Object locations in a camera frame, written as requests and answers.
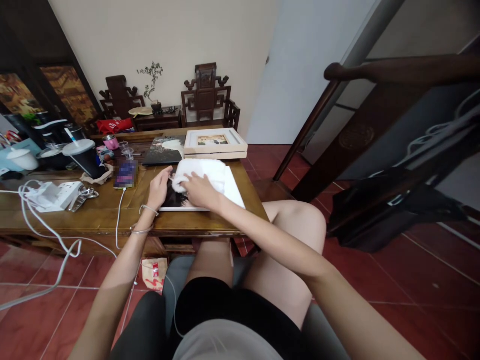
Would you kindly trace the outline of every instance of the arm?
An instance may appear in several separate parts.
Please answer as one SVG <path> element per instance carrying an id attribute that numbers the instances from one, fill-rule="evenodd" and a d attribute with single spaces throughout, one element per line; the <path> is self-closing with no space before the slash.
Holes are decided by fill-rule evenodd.
<path id="1" fill-rule="evenodd" d="M 164 203 L 171 171 L 170 166 L 151 181 L 147 202 L 150 208 L 158 209 Z M 154 219 L 155 213 L 145 208 L 134 230 L 143 231 L 150 228 Z M 98 290 L 85 327 L 69 359 L 108 359 L 125 304 L 137 276 L 147 235 L 132 233 L 128 238 Z"/>
<path id="2" fill-rule="evenodd" d="M 220 215 L 305 281 L 353 359 L 423 359 L 322 255 L 216 192 L 208 178 L 193 174 L 182 186 L 193 204 Z"/>

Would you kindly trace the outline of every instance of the smartphone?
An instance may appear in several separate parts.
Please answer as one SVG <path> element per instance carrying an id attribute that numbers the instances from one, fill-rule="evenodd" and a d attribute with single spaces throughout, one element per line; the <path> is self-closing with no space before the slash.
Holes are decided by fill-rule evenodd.
<path id="1" fill-rule="evenodd" d="M 137 180 L 139 162 L 136 160 L 127 160 L 121 162 L 116 176 L 114 189 L 133 188 Z"/>

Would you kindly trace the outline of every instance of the red bag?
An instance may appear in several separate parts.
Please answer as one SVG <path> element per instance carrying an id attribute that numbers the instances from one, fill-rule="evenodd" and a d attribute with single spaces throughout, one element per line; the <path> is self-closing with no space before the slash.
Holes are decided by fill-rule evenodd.
<path id="1" fill-rule="evenodd" d="M 118 134 L 134 127 L 131 118 L 123 120 L 98 120 L 96 125 L 98 126 L 98 131 L 103 135 Z"/>

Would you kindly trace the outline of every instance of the small tree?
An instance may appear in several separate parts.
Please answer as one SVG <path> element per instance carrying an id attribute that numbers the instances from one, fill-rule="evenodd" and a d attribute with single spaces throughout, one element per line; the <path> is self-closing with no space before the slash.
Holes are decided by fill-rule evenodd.
<path id="1" fill-rule="evenodd" d="M 149 85 L 145 85 L 145 92 L 143 93 L 143 96 L 150 101 L 152 101 L 150 95 L 155 91 L 155 83 L 157 82 L 159 75 L 162 76 L 163 71 L 164 69 L 162 69 L 160 64 L 158 62 L 154 63 L 153 61 L 151 62 L 150 67 L 145 66 L 145 69 L 136 71 L 137 74 L 146 74 L 151 76 L 151 87 Z"/>

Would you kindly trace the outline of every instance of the small glass cup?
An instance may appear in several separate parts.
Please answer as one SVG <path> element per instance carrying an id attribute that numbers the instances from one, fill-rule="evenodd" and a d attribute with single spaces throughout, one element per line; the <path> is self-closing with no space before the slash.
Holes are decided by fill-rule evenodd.
<path id="1" fill-rule="evenodd" d="M 131 147 L 124 148 L 121 153 L 125 156 L 127 160 L 134 159 L 134 150 Z"/>
<path id="2" fill-rule="evenodd" d="M 128 141 L 119 142 L 118 147 L 123 152 L 125 149 L 127 149 L 129 147 L 129 142 Z"/>

